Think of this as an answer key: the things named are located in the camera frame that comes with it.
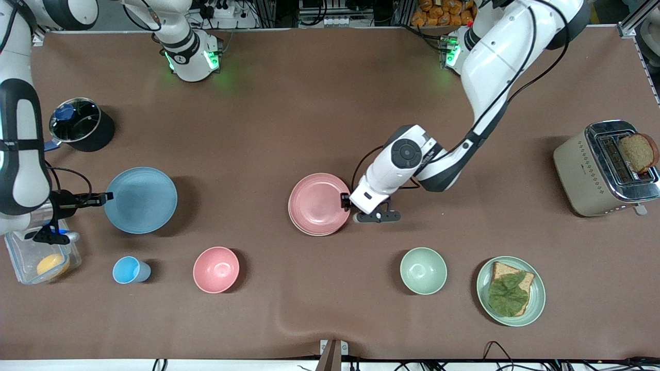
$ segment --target clear food container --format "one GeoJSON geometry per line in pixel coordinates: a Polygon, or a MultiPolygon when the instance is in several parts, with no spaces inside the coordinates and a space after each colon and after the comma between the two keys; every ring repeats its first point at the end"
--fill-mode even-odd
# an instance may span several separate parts
{"type": "MultiPolygon", "coordinates": [[[[68,227],[59,221],[60,233],[68,227]]],[[[48,282],[81,264],[81,256],[74,242],[67,245],[49,245],[26,240],[29,231],[10,232],[5,235],[11,264],[20,283],[33,285],[48,282]]]]}

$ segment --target spinach leaf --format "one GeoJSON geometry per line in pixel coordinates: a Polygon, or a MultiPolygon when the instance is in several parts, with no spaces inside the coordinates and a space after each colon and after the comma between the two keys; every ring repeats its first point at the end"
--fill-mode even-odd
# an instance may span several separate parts
{"type": "Polygon", "coordinates": [[[520,271],[503,275],[488,287],[488,303],[497,313],[513,317],[523,309],[529,295],[518,285],[525,279],[527,272],[520,271]]]}

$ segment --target green plate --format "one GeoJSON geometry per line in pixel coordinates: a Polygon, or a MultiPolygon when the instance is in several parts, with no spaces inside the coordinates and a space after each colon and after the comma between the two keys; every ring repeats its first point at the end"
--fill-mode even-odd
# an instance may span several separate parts
{"type": "Polygon", "coordinates": [[[399,270],[403,283],[419,295],[435,294],[447,281],[445,260],[430,248],[414,248],[407,252],[399,270]]]}
{"type": "Polygon", "coordinates": [[[536,321],[536,319],[543,312],[545,308],[545,286],[543,286],[543,281],[539,272],[536,272],[531,265],[522,259],[518,259],[513,256],[499,256],[494,257],[489,260],[479,271],[477,276],[477,296],[481,302],[481,306],[484,307],[486,312],[493,317],[494,320],[500,322],[507,326],[521,327],[529,325],[530,323],[536,321]],[[532,286],[529,290],[529,303],[525,313],[520,317],[505,317],[501,314],[496,313],[493,309],[490,308],[488,304],[488,287],[490,286],[490,280],[493,276],[493,265],[496,261],[500,263],[510,265],[514,268],[522,269],[527,272],[534,273],[534,281],[532,281],[532,286]]]}

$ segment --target toast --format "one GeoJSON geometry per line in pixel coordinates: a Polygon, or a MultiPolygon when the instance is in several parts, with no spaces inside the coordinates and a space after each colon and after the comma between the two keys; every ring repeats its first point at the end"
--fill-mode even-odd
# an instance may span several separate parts
{"type": "MultiPolygon", "coordinates": [[[[512,273],[518,273],[522,272],[522,269],[514,268],[510,265],[506,265],[503,263],[500,263],[499,261],[496,261],[495,264],[493,264],[493,278],[490,280],[490,282],[495,281],[496,279],[500,278],[503,275],[509,275],[512,273]]],[[[522,288],[527,295],[529,296],[529,291],[532,287],[532,281],[534,281],[534,273],[526,272],[525,278],[523,279],[522,282],[520,282],[520,285],[518,285],[519,288],[522,288]]],[[[527,309],[527,305],[529,304],[529,297],[527,298],[527,302],[523,306],[522,309],[520,309],[520,312],[516,313],[514,317],[520,317],[525,313],[525,310],[527,309]]]]}
{"type": "Polygon", "coordinates": [[[641,133],[635,133],[619,140],[619,148],[634,172],[643,174],[654,167],[660,160],[660,151],[653,139],[641,133]]]}

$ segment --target brown table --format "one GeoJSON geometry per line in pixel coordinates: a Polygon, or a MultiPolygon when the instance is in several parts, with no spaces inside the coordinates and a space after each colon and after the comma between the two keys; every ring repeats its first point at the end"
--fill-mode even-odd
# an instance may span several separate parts
{"type": "Polygon", "coordinates": [[[3,253],[2,358],[290,357],[317,352],[326,338],[368,358],[478,358],[489,340],[516,358],[656,354],[660,207],[647,217],[578,218],[551,160],[602,119],[660,137],[634,43],[615,28],[588,28],[520,94],[449,191],[400,191],[401,222],[351,223],[324,238],[289,221],[293,185],[314,172],[350,181],[362,155],[404,124],[452,146],[472,122],[459,78],[404,30],[239,33],[222,73],[195,84],[169,74],[158,49],[146,34],[49,34],[34,50],[44,117],[87,96],[117,122],[104,150],[47,158],[86,174],[96,191],[127,168],[154,166],[174,179],[180,204],[143,236],[118,231],[103,210],[79,211],[70,226],[82,235],[83,263],[54,284],[16,282],[3,253]],[[193,282],[193,263],[211,246],[240,256],[230,293],[205,294],[193,282]],[[399,260],[416,246],[447,261],[437,294],[412,295],[400,281],[399,260]],[[152,263],[151,283],[112,281],[125,255],[152,263]],[[543,277],[547,305],[530,326],[498,325],[476,300],[476,272],[498,255],[543,277]]]}

